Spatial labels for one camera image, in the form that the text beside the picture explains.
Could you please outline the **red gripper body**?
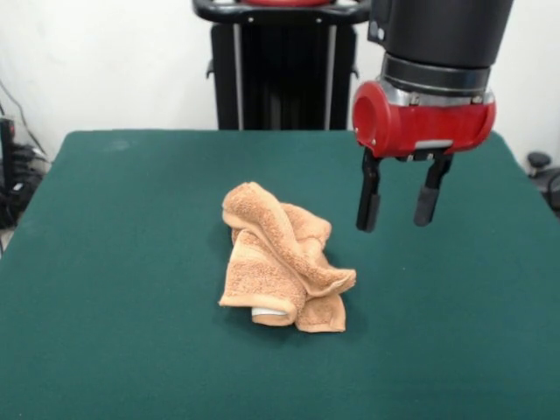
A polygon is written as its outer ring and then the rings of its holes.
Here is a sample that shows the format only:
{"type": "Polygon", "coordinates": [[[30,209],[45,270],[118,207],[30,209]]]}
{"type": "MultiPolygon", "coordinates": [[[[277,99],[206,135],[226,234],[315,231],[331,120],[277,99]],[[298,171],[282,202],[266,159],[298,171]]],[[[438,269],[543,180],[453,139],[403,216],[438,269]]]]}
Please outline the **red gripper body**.
{"type": "Polygon", "coordinates": [[[418,151],[453,154],[482,144],[497,113],[490,91],[475,97],[407,92],[368,81],[353,99],[353,128],[376,158],[406,158],[418,151]]]}

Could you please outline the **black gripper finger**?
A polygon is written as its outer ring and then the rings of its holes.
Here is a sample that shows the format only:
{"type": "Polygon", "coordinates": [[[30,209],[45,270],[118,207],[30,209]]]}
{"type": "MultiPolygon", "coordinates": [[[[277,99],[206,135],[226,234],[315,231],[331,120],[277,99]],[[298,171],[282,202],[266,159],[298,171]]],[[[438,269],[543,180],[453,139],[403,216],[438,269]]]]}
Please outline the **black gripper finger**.
{"type": "Polygon", "coordinates": [[[356,227],[363,232],[372,232],[375,229],[381,198],[378,193],[380,162],[370,149],[364,150],[361,167],[363,181],[356,221],[356,227]]]}
{"type": "Polygon", "coordinates": [[[434,159],[425,182],[422,185],[414,214],[414,223],[419,227],[428,226],[433,219],[444,176],[452,166],[453,155],[441,155],[434,159]]]}

